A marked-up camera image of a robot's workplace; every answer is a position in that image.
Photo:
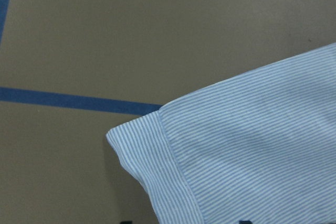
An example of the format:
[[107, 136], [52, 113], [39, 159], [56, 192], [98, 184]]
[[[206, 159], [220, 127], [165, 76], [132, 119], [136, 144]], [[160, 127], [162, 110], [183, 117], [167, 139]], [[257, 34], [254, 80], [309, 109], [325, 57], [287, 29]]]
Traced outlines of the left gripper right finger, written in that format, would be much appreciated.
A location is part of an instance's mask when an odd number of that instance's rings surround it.
[[249, 220], [240, 220], [239, 224], [249, 224]]

